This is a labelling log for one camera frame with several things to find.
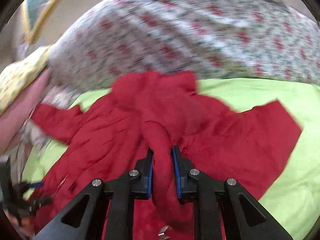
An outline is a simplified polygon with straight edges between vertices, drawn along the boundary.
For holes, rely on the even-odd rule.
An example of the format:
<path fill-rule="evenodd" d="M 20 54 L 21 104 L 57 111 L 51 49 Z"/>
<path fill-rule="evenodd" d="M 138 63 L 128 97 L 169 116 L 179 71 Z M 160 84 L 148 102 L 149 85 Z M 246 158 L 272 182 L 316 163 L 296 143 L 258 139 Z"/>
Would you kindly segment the pink blanket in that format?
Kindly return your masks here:
<path fill-rule="evenodd" d="M 35 81 L 19 94 L 10 107 L 1 115 L 1 154 L 15 140 L 14 137 L 17 137 L 18 130 L 29 116 L 30 111 L 43 98 L 49 78 L 50 70 L 44 70 Z"/>

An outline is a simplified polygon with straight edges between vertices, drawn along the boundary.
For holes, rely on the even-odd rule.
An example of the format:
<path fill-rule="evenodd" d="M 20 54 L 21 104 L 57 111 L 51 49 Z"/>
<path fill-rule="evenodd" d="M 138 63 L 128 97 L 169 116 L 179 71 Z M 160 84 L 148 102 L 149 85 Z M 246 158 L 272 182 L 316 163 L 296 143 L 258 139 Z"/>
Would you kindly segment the white rose-patterned floral duvet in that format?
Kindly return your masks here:
<path fill-rule="evenodd" d="M 103 0 L 42 55 L 25 114 L 50 85 L 108 88 L 127 73 L 191 70 L 201 79 L 319 84 L 319 26 L 264 0 Z"/>

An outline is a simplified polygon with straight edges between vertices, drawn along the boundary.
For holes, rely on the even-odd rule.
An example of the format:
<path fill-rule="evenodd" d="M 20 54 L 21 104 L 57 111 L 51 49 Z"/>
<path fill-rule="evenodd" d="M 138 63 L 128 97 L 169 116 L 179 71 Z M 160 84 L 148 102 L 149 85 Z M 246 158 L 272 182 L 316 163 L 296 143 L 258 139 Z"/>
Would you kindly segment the lime green bed sheet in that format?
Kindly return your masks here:
<path fill-rule="evenodd" d="M 267 79 L 196 80 L 190 73 L 127 74 L 111 89 L 86 92 L 70 109 L 47 103 L 31 123 L 50 144 L 31 150 L 23 178 L 42 180 L 31 197 L 53 204 L 35 218 L 40 231 L 95 178 L 116 179 L 153 150 L 153 195 L 138 201 L 134 239 L 193 237 L 192 207 L 180 205 L 170 148 L 178 145 L 210 177 L 233 177 L 268 202 L 274 182 L 300 157 L 319 153 L 319 87 Z"/>

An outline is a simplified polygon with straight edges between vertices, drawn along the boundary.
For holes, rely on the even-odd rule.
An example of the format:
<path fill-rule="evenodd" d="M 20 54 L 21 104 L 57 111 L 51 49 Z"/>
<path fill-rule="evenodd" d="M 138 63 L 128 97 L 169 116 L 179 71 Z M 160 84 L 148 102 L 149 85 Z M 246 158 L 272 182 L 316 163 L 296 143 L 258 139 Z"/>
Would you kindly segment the gold framed landscape painting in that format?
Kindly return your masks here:
<path fill-rule="evenodd" d="M 21 20 L 27 44 L 35 41 L 36 34 L 51 8 L 58 0 L 24 0 L 21 5 Z"/>

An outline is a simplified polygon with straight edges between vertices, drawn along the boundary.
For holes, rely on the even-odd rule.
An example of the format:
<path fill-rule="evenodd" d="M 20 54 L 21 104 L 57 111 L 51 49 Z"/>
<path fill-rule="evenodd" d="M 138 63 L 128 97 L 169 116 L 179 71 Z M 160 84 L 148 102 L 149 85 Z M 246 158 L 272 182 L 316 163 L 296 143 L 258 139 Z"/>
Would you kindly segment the yellow floral quilt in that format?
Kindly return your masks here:
<path fill-rule="evenodd" d="M 46 66 L 50 46 L 37 48 L 21 61 L 6 66 L 1 72 L 1 114 L 14 102 L 22 90 L 42 73 Z"/>

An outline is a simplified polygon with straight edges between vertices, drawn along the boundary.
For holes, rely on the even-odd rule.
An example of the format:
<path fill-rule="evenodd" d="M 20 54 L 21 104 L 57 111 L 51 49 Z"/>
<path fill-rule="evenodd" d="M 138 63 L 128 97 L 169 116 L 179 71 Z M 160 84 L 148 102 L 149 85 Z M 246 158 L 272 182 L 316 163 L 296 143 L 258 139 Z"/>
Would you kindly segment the red quilted puffer jacket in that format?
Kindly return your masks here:
<path fill-rule="evenodd" d="M 177 200 L 170 151 L 177 145 L 196 168 L 218 180 L 235 178 L 259 199 L 280 176 L 301 127 L 279 101 L 237 113 L 197 92 L 195 75 L 131 73 L 87 110 L 36 106 L 32 121 L 67 146 L 34 198 L 51 196 L 35 230 L 44 228 L 93 179 L 114 180 L 153 151 L 151 200 L 135 204 L 134 239 L 193 239 L 193 207 Z"/>

